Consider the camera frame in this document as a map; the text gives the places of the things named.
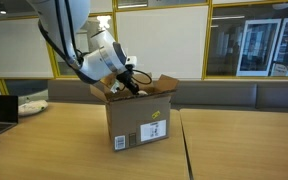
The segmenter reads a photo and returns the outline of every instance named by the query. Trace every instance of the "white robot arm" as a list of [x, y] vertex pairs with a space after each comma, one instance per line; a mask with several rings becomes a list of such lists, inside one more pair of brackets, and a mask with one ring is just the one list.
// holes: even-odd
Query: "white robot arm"
[[77, 50], [74, 36], [85, 24], [90, 13], [90, 0], [27, 0], [39, 16], [39, 29], [46, 41], [65, 60], [85, 83], [93, 84], [116, 73], [116, 79], [133, 94], [139, 88], [132, 81], [132, 65], [121, 45], [108, 31], [100, 31], [91, 38], [98, 49], [91, 53]]

